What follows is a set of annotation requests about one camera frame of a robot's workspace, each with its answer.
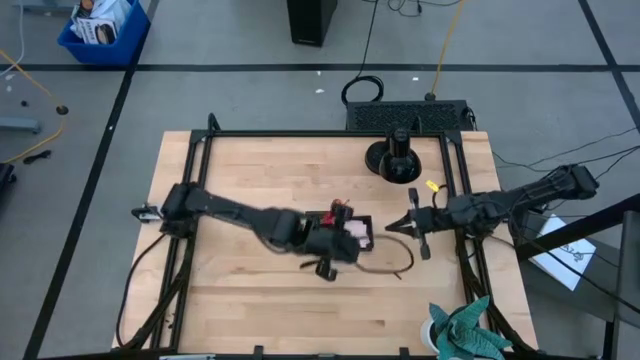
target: blue bin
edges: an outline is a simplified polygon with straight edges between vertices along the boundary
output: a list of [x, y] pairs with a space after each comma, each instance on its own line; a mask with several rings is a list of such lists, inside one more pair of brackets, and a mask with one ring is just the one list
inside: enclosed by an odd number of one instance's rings
[[138, 0], [127, 0], [131, 4], [131, 10], [127, 19], [118, 32], [118, 37], [110, 45], [85, 44], [71, 31], [73, 22], [69, 20], [62, 34], [58, 36], [58, 44], [64, 46], [69, 52], [83, 64], [93, 65], [129, 65], [133, 53], [149, 26], [149, 18], [142, 10]]

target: red object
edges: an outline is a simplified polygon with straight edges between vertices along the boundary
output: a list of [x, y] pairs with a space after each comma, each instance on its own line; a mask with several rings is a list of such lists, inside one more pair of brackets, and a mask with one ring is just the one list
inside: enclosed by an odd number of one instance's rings
[[[343, 203], [342, 200], [340, 199], [334, 199], [331, 202], [331, 209], [333, 209], [334, 205], [344, 205], [346, 203]], [[333, 212], [328, 211], [326, 214], [324, 214], [324, 216], [322, 217], [322, 220], [320, 221], [320, 223], [322, 225], [333, 225], [333, 223], [336, 221], [336, 216]]]

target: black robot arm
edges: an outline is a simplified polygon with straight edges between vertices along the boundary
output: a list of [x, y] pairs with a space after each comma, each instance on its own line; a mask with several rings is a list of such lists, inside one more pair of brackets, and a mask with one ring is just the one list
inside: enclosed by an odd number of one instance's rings
[[333, 204], [331, 212], [336, 221], [324, 225], [295, 210], [257, 209], [213, 195], [196, 184], [183, 183], [173, 186], [162, 205], [160, 231], [177, 238], [189, 237], [200, 216], [211, 216], [253, 231], [274, 252], [318, 256], [323, 261], [316, 267], [316, 274], [332, 281], [336, 273], [329, 262], [355, 263], [360, 246], [358, 239], [344, 229], [353, 209]]
[[418, 206], [418, 193], [409, 190], [412, 208], [387, 231], [412, 236], [420, 241], [421, 255], [428, 259], [425, 233], [462, 229], [474, 237], [484, 237], [514, 212], [545, 205], [553, 200], [588, 199], [596, 194], [598, 182], [580, 165], [560, 166], [542, 179], [510, 191], [464, 194], [450, 198], [445, 208]]

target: gray floor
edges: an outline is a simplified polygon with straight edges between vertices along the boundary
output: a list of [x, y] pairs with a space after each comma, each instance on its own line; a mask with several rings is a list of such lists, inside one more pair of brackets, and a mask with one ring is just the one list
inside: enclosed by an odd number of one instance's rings
[[[617, 61], [639, 64], [636, 35], [640, 29], [635, 20], [640, 3], [591, 0], [590, 4]], [[371, 8], [372, 4], [359, 0], [341, 1], [325, 46], [315, 49], [290, 42], [284, 0], [161, 0], [140, 62], [358, 63]], [[368, 61], [437, 62], [454, 11], [455, 7], [425, 6], [422, 17], [404, 18], [390, 12], [383, 1]], [[0, 49], [17, 56], [17, 13], [3, 3], [0, 14]], [[65, 21], [26, 15], [24, 63], [75, 62], [56, 44]], [[605, 64], [573, 0], [469, 0], [446, 62]], [[375, 74], [385, 82], [385, 100], [419, 100], [434, 76], [412, 71]], [[5, 319], [0, 325], [0, 359], [22, 356], [123, 77], [121, 72], [32, 75], [65, 101], [73, 119], [63, 136], [47, 146], [54, 151], [51, 159], [18, 167], [19, 181], [0, 208], [0, 283], [11, 290], [0, 293], [0, 318]], [[343, 129], [346, 114], [340, 91], [354, 75], [344, 71], [137, 72], [113, 129], [113, 142], [40, 355], [109, 349], [139, 231], [129, 210], [147, 196], [162, 132], [203, 127], [210, 111], [225, 129]], [[640, 74], [624, 77], [640, 96]], [[1, 79], [0, 85], [3, 115], [34, 117], [44, 126], [38, 136], [0, 132], [0, 160], [4, 160], [55, 131], [59, 118], [42, 93], [21, 76]], [[357, 85], [350, 99], [367, 100], [373, 91]], [[489, 132], [493, 149], [523, 163], [634, 126], [610, 73], [445, 72], [438, 96], [467, 100], [480, 129]], [[30, 106], [21, 107], [21, 100]], [[541, 168], [612, 153], [638, 140], [638, 133], [631, 132]], [[592, 163], [589, 168], [598, 174], [613, 160]], [[596, 198], [567, 202], [556, 213], [590, 213], [637, 193], [637, 161], [636, 153], [605, 175]], [[522, 168], [499, 171], [505, 188], [538, 175]], [[619, 229], [595, 238], [617, 246]], [[604, 332], [600, 320], [539, 295], [528, 296], [542, 349], [574, 356], [600, 352]], [[626, 358], [634, 358], [632, 349], [623, 351]]]

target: wooden table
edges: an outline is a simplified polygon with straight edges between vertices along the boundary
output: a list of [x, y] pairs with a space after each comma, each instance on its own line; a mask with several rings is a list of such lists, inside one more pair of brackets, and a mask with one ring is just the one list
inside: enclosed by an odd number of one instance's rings
[[[464, 149], [473, 191], [498, 189], [487, 134], [464, 133]], [[164, 135], [148, 201], [162, 204], [180, 182], [188, 132]], [[256, 207], [326, 210], [333, 199], [349, 199], [356, 215], [373, 216], [374, 233], [408, 209], [407, 189], [417, 187], [422, 205], [431, 190], [426, 180], [444, 183], [437, 139], [414, 138], [422, 175], [395, 185], [367, 170], [363, 157], [375, 138], [214, 138], [206, 190]], [[452, 166], [458, 165], [451, 147]], [[198, 174], [194, 169], [194, 180]], [[446, 194], [438, 198], [442, 206]], [[159, 224], [142, 225], [135, 257], [158, 237]], [[430, 318], [430, 302], [452, 311], [465, 304], [452, 231], [430, 234], [432, 257], [419, 260], [415, 240], [397, 234], [417, 255], [402, 280], [371, 275], [353, 266], [338, 266], [335, 282], [326, 282], [298, 266], [307, 258], [274, 255], [242, 228], [203, 218], [191, 273], [180, 352], [243, 353], [263, 345], [265, 353], [432, 354], [420, 341], [420, 326]], [[510, 239], [505, 227], [496, 236]], [[129, 339], [156, 305], [168, 248], [160, 244], [140, 263], [130, 287], [123, 318]], [[513, 328], [537, 347], [529, 306], [515, 252], [500, 241], [484, 243], [494, 300]], [[360, 257], [375, 267], [402, 267], [404, 250], [378, 241], [374, 252]], [[172, 324], [169, 311], [165, 327]], [[163, 331], [163, 344], [168, 344]]]

